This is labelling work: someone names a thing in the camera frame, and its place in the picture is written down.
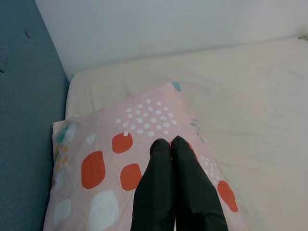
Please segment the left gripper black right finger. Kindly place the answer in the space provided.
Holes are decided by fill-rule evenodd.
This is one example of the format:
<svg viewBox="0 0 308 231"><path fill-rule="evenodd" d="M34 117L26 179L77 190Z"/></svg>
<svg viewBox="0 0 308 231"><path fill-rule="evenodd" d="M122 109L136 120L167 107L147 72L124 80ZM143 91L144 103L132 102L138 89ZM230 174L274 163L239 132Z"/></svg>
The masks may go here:
<svg viewBox="0 0 308 231"><path fill-rule="evenodd" d="M181 136L171 142L171 156L176 186L176 230L227 231L218 193Z"/></svg>

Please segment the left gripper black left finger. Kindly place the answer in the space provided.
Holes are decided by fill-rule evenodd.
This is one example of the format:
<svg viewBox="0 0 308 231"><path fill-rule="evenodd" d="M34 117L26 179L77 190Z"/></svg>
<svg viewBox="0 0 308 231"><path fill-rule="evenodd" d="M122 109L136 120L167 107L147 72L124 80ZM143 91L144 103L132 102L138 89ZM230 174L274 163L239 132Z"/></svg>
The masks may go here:
<svg viewBox="0 0 308 231"><path fill-rule="evenodd" d="M132 231L172 231L176 205L171 147L157 139L150 148L150 160L134 193Z"/></svg>

